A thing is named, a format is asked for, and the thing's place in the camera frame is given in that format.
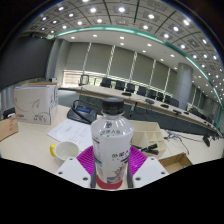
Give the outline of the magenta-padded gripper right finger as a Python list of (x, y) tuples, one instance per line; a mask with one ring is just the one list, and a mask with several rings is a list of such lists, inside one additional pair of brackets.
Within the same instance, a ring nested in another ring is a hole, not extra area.
[(155, 157), (147, 157), (140, 150), (131, 147), (127, 169), (129, 188), (140, 188), (168, 175), (166, 169)]

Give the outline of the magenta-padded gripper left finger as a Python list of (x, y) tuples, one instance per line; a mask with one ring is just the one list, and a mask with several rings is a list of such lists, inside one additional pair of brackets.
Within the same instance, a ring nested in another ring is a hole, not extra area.
[(77, 157), (69, 157), (56, 175), (81, 187), (95, 188), (97, 174), (93, 147), (88, 147)]

